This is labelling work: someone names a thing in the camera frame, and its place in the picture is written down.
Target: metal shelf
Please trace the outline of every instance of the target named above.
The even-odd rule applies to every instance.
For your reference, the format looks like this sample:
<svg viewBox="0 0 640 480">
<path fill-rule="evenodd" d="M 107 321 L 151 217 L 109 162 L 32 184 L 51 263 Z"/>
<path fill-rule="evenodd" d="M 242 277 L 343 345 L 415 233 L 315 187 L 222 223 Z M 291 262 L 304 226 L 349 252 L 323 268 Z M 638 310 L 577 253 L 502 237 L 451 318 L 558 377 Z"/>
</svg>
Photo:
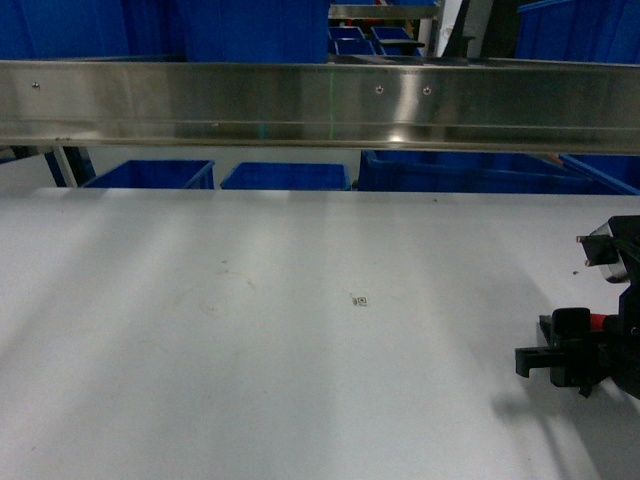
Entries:
<svg viewBox="0 0 640 480">
<path fill-rule="evenodd" d="M 0 62 L 0 143 L 640 153 L 640 67 L 334 60 Z"/>
</svg>

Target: white table surface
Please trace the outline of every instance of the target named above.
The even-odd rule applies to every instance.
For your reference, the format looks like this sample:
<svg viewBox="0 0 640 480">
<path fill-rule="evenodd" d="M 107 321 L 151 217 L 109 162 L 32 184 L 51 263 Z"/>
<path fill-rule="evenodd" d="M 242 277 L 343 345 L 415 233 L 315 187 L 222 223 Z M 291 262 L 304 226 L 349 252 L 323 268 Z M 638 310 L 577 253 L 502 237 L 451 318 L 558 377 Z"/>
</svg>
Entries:
<svg viewBox="0 0 640 480">
<path fill-rule="evenodd" d="M 0 192 L 2 479 L 623 479 L 640 402 L 514 372 L 640 199 Z M 352 303 L 366 296 L 369 306 Z"/>
</svg>

